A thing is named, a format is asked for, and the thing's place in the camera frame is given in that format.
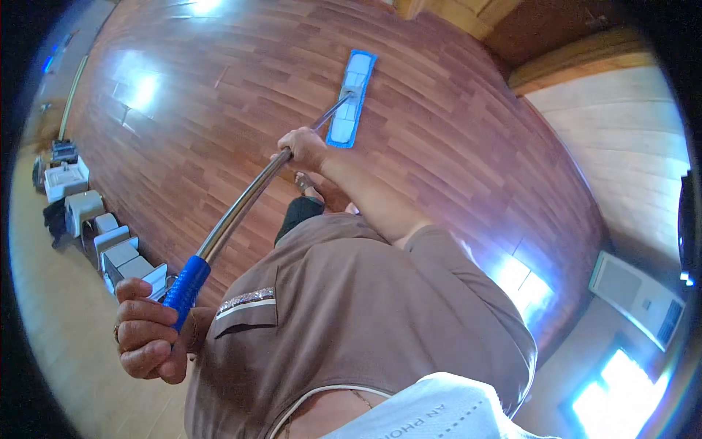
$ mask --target blue mop pad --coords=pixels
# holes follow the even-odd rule
[[[344,82],[341,84],[339,98],[352,92],[353,96],[343,103],[331,119],[331,126],[326,135],[326,144],[337,148],[351,148],[356,140],[358,119],[361,116],[366,87],[378,56],[373,53],[352,50],[346,65]]]

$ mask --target flat mop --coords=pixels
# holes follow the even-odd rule
[[[378,58],[372,53],[353,50],[346,66],[344,80],[339,93],[339,100],[319,119],[310,125],[317,131],[333,116],[331,127],[326,137],[329,145],[337,148],[351,148],[356,139],[356,130],[361,116],[361,108],[366,97],[366,87],[371,77],[373,65]],[[290,148],[283,149],[246,188],[241,197],[229,208],[200,250],[187,260],[185,267],[175,280],[164,301],[178,311],[178,321],[173,325],[178,332],[183,327],[190,308],[195,305],[197,294],[210,275],[210,264],[214,262],[220,250],[226,244],[234,229],[241,223],[253,203],[263,193],[278,171],[292,158]]]

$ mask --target air conditioner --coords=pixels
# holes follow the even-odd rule
[[[589,288],[666,350],[685,307],[680,297],[605,251],[597,258]]]

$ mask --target sequin trim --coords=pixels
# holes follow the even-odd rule
[[[244,303],[260,302],[267,299],[273,299],[275,297],[275,289],[273,287],[261,288],[250,293],[245,293],[240,296],[232,297],[226,302],[222,303],[217,315],[224,313],[226,310],[230,310],[235,306],[243,305]]]

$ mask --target shirt pocket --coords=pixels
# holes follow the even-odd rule
[[[214,338],[261,327],[276,327],[277,268],[263,273],[247,273],[242,284],[236,281],[234,294],[222,302],[214,320]]]

